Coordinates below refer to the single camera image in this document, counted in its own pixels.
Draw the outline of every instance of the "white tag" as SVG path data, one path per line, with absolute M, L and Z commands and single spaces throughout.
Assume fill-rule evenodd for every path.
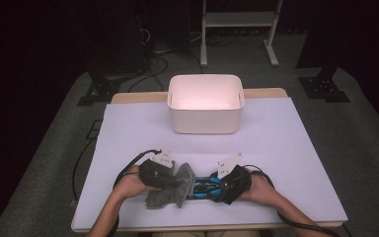
M 164 152 L 154 155 L 150 160 L 168 168 L 172 168 L 174 166 L 170 154 Z
M 236 165 L 239 163 L 242 157 L 243 157 L 243 154 L 239 153 L 226 160 L 219 161 L 217 178 L 221 180 L 224 177 L 226 177 L 228 174 L 230 174 L 233 171 L 233 169 L 235 169 Z

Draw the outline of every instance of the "hand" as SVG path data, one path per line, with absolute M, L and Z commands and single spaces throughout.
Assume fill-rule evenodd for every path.
M 282 195 L 277 192 L 263 176 L 252 175 L 251 188 L 242 193 L 240 199 L 252 200 L 267 205 L 276 205 Z
M 148 187 L 141 182 L 138 176 L 139 167 L 132 166 L 127 173 L 118 181 L 113 193 L 120 198 L 133 198 L 145 191 L 158 191 L 159 189 Z

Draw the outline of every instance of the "shelf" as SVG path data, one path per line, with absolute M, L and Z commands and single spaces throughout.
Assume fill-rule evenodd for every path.
M 206 27 L 270 27 L 274 12 L 207 13 Z

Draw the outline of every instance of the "dark background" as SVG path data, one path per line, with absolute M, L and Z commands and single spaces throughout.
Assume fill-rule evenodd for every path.
M 200 0 L 96 2 L 0 1 L 0 214 L 82 73 L 144 71 L 137 26 L 174 43 L 200 29 Z M 230 2 L 211 0 L 209 10 Z M 227 10 L 267 10 L 272 3 L 235 1 Z M 285 0 L 277 31 L 308 32 L 297 66 L 335 59 L 379 113 L 379 1 Z

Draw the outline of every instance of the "gray cloth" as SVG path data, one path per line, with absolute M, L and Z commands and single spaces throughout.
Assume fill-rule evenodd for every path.
M 170 203 L 176 203 L 179 208 L 183 206 L 187 196 L 192 195 L 195 173 L 192 171 L 190 165 L 185 163 L 180 167 L 174 178 L 180 182 L 177 187 L 149 192 L 146 199 L 147 208 L 158 209 Z

